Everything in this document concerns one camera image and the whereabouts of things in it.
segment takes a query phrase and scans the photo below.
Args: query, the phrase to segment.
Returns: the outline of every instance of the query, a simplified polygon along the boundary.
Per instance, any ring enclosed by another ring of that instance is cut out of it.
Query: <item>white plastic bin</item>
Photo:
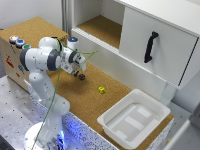
[[[135,89],[97,120],[122,147],[136,149],[169,113],[169,108]]]

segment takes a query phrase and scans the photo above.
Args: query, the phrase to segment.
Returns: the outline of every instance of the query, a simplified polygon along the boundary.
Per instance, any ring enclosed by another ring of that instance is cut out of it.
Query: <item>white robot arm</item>
[[[64,48],[56,38],[44,37],[38,44],[39,48],[24,49],[20,54],[22,65],[25,70],[30,71],[29,81],[40,99],[39,103],[47,108],[50,107],[55,92],[55,88],[46,74],[47,70],[55,71],[61,66],[73,75],[77,75],[79,70],[86,70],[85,58],[74,51],[77,49],[78,39],[69,38],[67,43],[70,48]],[[52,106],[36,143],[38,149],[41,148],[41,150],[49,149],[47,143],[55,141],[57,135],[62,131],[61,117],[70,109],[69,102],[57,94]]]

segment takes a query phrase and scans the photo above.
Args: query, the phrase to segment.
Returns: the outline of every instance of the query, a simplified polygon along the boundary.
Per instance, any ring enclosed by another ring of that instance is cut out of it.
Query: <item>black handle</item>
[[[148,63],[149,61],[152,60],[152,57],[150,56],[151,54],[151,49],[153,46],[153,39],[157,38],[159,36],[158,33],[152,32],[151,37],[149,38],[148,44],[147,44],[147,49],[146,49],[146,54],[144,56],[144,63]]]

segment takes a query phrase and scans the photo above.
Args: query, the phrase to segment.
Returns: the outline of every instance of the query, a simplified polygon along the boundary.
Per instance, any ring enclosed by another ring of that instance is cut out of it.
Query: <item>white wall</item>
[[[0,28],[39,16],[62,29],[61,0],[0,0]]]
[[[173,102],[189,112],[194,111],[200,102],[200,71],[185,85],[177,91]]]

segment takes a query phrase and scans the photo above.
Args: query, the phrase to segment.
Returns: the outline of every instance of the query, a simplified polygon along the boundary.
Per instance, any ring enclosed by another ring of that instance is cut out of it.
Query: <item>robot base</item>
[[[42,122],[35,124],[32,126],[25,134],[24,137],[24,150],[32,150],[33,144],[35,142],[35,138],[42,126]],[[38,141],[36,142],[33,150],[49,150],[48,146],[46,145],[45,147],[42,146]]]

